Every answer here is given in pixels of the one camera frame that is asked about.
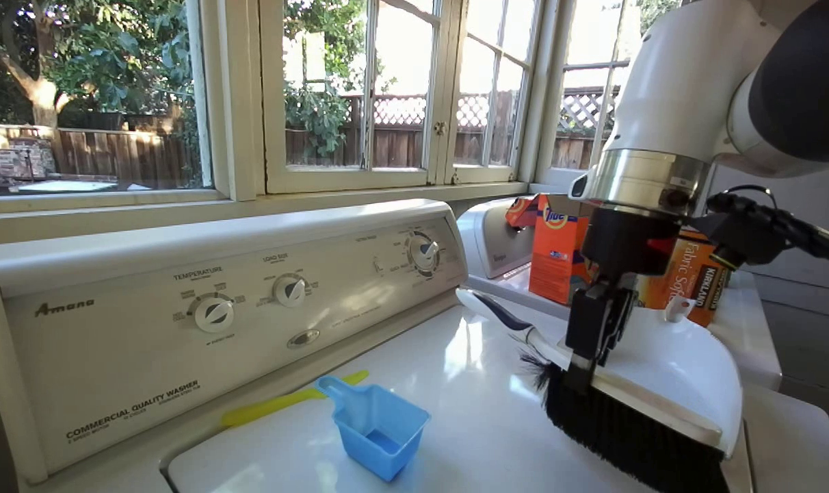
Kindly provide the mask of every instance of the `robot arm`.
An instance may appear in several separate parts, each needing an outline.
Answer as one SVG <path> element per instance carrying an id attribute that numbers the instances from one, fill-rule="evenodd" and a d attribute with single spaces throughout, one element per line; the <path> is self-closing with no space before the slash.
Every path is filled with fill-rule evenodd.
<path id="1" fill-rule="evenodd" d="M 737 195 L 706 203 L 713 161 L 759 174 L 829 167 L 829 0 L 759 6 L 688 2 L 656 22 L 632 65 L 587 189 L 598 206 L 587 258 L 600 278 L 574 296 L 566 336 L 583 382 L 621 336 L 632 296 L 620 292 L 635 273 L 666 272 L 684 222 L 739 262 L 786 247 L 829 258 L 829 235 L 780 209 Z M 766 15 L 786 6 L 795 22 Z"/>

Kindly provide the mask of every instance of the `washer control panel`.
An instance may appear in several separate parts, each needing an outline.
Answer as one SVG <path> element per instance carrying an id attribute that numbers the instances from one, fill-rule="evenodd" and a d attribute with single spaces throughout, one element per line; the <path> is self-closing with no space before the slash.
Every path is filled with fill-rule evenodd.
<path id="1" fill-rule="evenodd" d="M 447 203 L 275 213 L 0 247 L 48 469 L 453 292 Z"/>

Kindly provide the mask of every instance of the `yellow tape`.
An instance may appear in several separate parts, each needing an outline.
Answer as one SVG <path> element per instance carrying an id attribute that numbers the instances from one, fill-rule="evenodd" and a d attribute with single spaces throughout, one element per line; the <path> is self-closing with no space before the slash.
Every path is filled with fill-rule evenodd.
<path id="1" fill-rule="evenodd" d="M 369 372 L 360 370 L 360 372 L 346 374 L 342 381 L 346 382 L 365 382 L 368 377 L 369 377 Z M 245 426 L 254 419 L 272 417 L 272 414 L 286 411 L 291 404 L 299 404 L 305 399 L 323 399 L 323 396 L 325 393 L 319 387 L 305 387 L 305 388 L 278 393 L 278 396 L 262 399 L 262 403 L 232 408 L 220 419 L 220 426 L 224 426 L 224 429 Z"/>

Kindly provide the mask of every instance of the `white appliance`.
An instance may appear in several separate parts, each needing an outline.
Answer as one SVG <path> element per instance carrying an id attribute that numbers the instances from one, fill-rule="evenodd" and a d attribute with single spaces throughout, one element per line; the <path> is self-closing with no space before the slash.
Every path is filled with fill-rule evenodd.
<path id="1" fill-rule="evenodd" d="M 433 200 L 7 244 L 0 422 L 20 489 L 646 489 L 548 422 L 518 344 L 458 306 L 461 283 L 458 222 Z M 223 424 L 323 372 L 368 372 L 433 414 L 395 485 L 346 456 L 325 399 Z M 765 419 L 730 488 L 829 489 L 825 411 L 748 396 Z"/>

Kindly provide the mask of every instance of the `wall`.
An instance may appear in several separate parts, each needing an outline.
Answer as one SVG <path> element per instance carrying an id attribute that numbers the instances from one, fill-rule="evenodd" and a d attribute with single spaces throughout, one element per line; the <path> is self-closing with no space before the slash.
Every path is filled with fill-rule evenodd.
<path id="1" fill-rule="evenodd" d="M 721 169 L 715 189 L 730 184 L 765 184 L 775 191 L 780 209 L 829 229 L 829 169 L 780 180 Z M 784 392 L 810 399 L 829 414 L 829 259 L 795 248 L 751 272 L 759 273 L 786 372 Z"/>

